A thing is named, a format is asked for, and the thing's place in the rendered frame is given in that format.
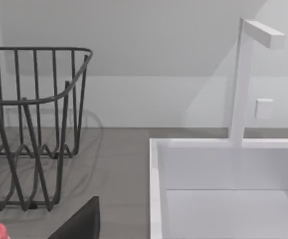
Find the tall white tap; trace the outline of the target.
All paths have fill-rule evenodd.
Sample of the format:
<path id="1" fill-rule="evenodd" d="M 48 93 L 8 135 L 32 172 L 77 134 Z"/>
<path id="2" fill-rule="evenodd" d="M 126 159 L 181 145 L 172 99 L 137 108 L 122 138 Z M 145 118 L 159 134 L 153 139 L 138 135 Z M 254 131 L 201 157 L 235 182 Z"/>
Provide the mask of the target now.
<path id="1" fill-rule="evenodd" d="M 228 136 L 234 147 L 244 139 L 245 113 L 248 100 L 254 42 L 276 50 L 283 49 L 286 35 L 254 19 L 240 19 L 234 73 L 234 97 Z"/>

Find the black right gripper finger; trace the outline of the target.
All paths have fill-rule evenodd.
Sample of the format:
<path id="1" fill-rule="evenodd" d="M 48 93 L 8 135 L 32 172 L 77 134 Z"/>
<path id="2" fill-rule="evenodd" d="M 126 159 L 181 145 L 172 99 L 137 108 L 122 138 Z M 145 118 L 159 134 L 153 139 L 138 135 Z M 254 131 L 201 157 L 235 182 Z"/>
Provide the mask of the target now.
<path id="1" fill-rule="evenodd" d="M 99 196 L 93 196 L 48 239 L 99 239 Z"/>

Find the white sink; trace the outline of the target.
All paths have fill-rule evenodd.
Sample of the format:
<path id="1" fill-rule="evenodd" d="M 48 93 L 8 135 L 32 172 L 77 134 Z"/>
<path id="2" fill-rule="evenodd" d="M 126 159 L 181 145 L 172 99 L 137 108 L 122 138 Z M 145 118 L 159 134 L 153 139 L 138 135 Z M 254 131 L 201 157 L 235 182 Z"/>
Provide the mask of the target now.
<path id="1" fill-rule="evenodd" d="M 288 139 L 150 139 L 150 239 L 288 239 Z"/>

